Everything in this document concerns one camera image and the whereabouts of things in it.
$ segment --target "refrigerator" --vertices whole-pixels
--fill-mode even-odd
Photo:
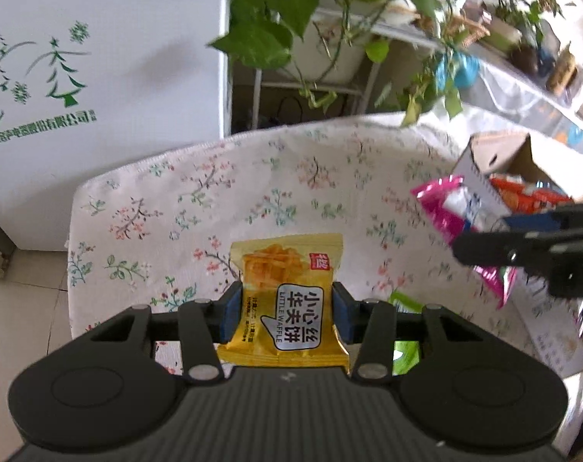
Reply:
[[[64,249],[90,177],[229,133],[229,0],[0,0],[0,227]]]

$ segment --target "red logo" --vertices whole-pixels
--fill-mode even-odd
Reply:
[[[309,254],[311,258],[311,269],[318,271],[330,270],[330,259],[328,254]]]

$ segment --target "green snack package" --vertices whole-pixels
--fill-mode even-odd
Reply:
[[[423,305],[420,302],[416,302],[400,292],[392,292],[388,302],[393,305],[397,304],[400,312],[422,312]],[[392,360],[394,363],[392,368],[394,375],[403,375],[409,372],[420,362],[420,343],[415,341],[394,342]]]

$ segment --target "yellow snack package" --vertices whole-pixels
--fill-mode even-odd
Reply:
[[[332,322],[340,234],[298,234],[232,243],[243,272],[243,307],[219,358],[248,367],[349,368]]]

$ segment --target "pink snack package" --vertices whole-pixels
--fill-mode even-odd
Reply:
[[[506,229],[499,216],[491,213],[479,196],[463,185],[462,176],[449,176],[424,183],[413,194],[448,245],[463,231]],[[516,277],[512,267],[474,267],[484,284],[499,298],[499,307],[508,301]]]

